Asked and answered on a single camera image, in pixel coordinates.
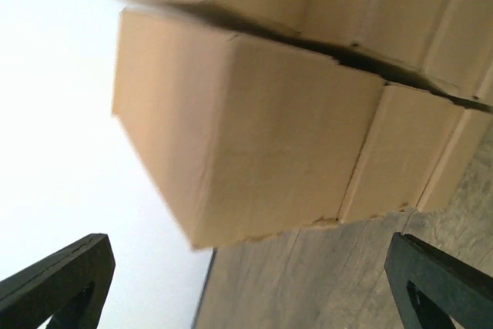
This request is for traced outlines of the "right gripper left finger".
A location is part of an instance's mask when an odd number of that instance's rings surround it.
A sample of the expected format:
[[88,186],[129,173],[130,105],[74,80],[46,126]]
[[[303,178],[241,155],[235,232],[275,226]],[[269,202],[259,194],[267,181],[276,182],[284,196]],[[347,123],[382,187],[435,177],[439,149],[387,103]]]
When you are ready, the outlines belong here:
[[91,233],[1,281],[1,327],[96,328],[116,262]]

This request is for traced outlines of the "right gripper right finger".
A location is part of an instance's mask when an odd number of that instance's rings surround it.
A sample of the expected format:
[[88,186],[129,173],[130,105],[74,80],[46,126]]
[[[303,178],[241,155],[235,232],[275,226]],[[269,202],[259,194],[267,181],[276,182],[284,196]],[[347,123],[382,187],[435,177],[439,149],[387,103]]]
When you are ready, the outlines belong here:
[[480,270],[403,233],[384,269],[405,328],[492,327],[492,277]]

